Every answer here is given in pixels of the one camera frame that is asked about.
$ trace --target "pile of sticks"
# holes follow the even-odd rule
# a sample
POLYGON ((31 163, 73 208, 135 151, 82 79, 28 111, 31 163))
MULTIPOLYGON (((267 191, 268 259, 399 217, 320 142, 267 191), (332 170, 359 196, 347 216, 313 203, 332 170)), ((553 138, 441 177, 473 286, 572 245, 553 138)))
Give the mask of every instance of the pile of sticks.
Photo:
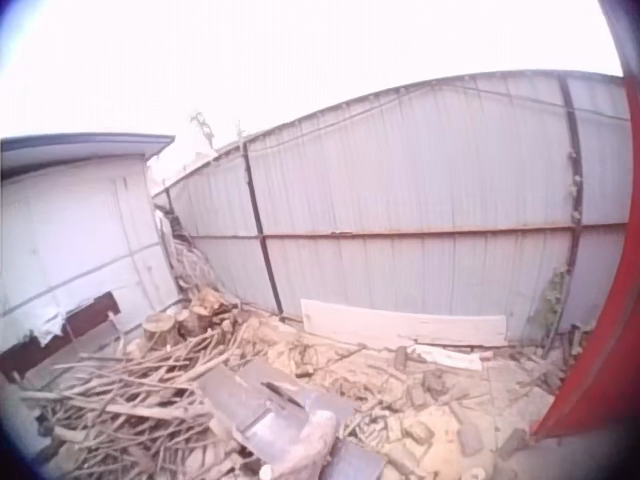
POLYGON ((246 324, 232 323, 232 332, 209 328, 162 349, 147 341, 137 354, 121 345, 113 356, 81 355, 58 366, 72 368, 61 387, 24 390, 23 400, 41 406, 53 437, 80 452, 64 478, 211 478, 213 467, 237 457, 239 446, 209 427, 212 412, 194 389, 200 376, 239 355, 246 324), (202 463, 195 472, 185 467, 194 457, 202 463))

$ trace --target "roof overhang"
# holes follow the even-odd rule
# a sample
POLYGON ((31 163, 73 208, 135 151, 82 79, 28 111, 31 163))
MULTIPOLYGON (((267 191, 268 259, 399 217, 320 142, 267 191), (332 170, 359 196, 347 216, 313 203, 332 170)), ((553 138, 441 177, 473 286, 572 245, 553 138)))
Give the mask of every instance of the roof overhang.
POLYGON ((2 178, 92 158, 140 157, 147 160, 168 147, 172 135, 139 133, 57 133, 3 138, 2 178))

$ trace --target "sky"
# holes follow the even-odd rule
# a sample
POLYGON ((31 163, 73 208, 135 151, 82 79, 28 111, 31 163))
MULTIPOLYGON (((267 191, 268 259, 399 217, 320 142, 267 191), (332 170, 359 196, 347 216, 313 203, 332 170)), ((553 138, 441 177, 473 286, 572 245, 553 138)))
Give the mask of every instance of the sky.
POLYGON ((511 69, 621 74, 596 0, 30 0, 0 31, 0 135, 215 145, 406 83, 511 69))

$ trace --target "corrugated metal wall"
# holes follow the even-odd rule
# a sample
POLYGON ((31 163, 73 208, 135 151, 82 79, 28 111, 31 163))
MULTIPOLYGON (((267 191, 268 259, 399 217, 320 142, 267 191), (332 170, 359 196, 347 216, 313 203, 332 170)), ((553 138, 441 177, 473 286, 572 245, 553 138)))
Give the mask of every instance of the corrugated metal wall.
POLYGON ((300 299, 434 314, 501 314, 509 337, 540 334, 554 273, 577 261, 562 327, 602 307, 620 256, 631 185, 624 91, 612 77, 479 74, 355 99, 247 143, 262 232, 236 148, 169 188, 221 283, 275 308, 300 299), (592 260, 595 249, 601 250, 592 260), (589 296, 589 306, 582 300, 589 296))
POLYGON ((2 184, 0 351, 111 291, 127 330, 177 299, 140 159, 101 159, 2 184))

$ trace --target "brush pile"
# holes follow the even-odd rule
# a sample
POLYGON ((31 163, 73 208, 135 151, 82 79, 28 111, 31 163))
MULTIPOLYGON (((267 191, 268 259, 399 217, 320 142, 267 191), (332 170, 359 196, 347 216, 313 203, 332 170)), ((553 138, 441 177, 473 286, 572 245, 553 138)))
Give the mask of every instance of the brush pile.
POLYGON ((194 381, 242 357, 243 312, 204 289, 176 317, 152 315, 144 338, 113 355, 81 355, 53 391, 23 391, 53 438, 77 460, 64 478, 219 478, 241 463, 240 445, 210 428, 194 381))

